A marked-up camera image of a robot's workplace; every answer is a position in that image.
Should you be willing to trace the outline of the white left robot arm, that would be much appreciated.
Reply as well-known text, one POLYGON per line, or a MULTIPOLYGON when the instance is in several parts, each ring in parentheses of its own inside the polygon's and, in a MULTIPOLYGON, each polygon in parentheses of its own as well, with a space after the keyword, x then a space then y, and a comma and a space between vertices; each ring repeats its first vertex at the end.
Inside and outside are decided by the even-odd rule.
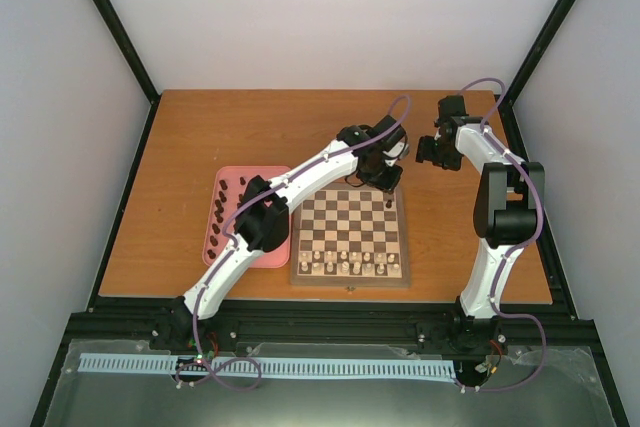
POLYGON ((205 320, 219 310, 232 287, 260 257, 277 250, 289 236, 290 215, 307 197, 351 175, 391 193, 398 185, 408 140, 399 120, 387 115, 374 126, 343 128, 320 152, 268 180, 249 180, 240 206, 223 224, 227 243, 202 277, 175 298, 168 313, 168 337, 186 349, 208 337, 205 320))

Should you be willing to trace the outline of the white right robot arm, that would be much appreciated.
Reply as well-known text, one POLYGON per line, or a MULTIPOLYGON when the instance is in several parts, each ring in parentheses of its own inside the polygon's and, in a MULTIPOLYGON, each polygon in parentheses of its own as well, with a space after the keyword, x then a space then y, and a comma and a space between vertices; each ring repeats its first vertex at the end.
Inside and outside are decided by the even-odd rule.
POLYGON ((515 261, 541 233, 544 167, 509 151, 483 118, 466 112, 460 94, 438 102, 434 125, 435 135, 420 138, 416 161, 458 171, 468 159, 480 174, 473 210, 479 247, 459 302, 466 317, 490 319, 515 261))

